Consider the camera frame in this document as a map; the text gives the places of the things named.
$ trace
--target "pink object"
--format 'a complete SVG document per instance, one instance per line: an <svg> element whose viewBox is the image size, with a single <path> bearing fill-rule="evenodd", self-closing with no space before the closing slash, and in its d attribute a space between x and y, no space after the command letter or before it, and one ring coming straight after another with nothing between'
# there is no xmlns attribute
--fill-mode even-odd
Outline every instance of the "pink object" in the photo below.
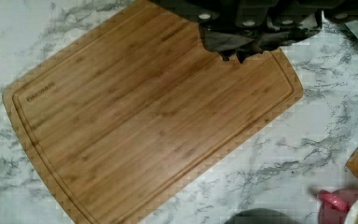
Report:
<svg viewBox="0 0 358 224"><path fill-rule="evenodd" d="M358 189L340 189L332 193L322 189L318 198L323 202L319 224L345 224L348 212L358 200Z"/></svg>

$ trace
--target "countertop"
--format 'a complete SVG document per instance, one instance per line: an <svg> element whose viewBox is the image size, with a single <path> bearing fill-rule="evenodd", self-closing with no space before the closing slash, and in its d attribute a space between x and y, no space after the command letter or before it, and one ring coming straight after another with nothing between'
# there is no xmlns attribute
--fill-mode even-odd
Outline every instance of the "countertop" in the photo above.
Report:
<svg viewBox="0 0 358 224"><path fill-rule="evenodd" d="M0 0L0 224L71 223L28 161L2 91L118 13L127 0ZM319 189L358 188L345 162L358 147L358 41L324 22L283 48L304 97L142 223L225 223L251 208L317 223Z"/></svg>

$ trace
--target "cutting board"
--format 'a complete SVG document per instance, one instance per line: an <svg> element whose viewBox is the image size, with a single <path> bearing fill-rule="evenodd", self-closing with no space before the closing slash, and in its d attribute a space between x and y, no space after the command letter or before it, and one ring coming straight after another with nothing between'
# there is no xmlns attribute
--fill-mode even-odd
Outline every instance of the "cutting board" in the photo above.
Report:
<svg viewBox="0 0 358 224"><path fill-rule="evenodd" d="M137 223L303 94L281 50L240 64L145 0L4 92L30 161L75 223Z"/></svg>

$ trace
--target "kitchen counter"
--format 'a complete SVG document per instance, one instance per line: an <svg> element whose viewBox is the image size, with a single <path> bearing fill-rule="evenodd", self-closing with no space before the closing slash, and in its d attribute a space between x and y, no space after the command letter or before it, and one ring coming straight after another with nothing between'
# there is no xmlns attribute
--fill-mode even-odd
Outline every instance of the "kitchen counter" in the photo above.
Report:
<svg viewBox="0 0 358 224"><path fill-rule="evenodd" d="M131 2L0 0L0 224L72 223L13 132L3 89ZM317 223L315 192L358 188L345 168L358 147L358 41L325 22L283 50L304 97L142 223L223 224L260 207Z"/></svg>

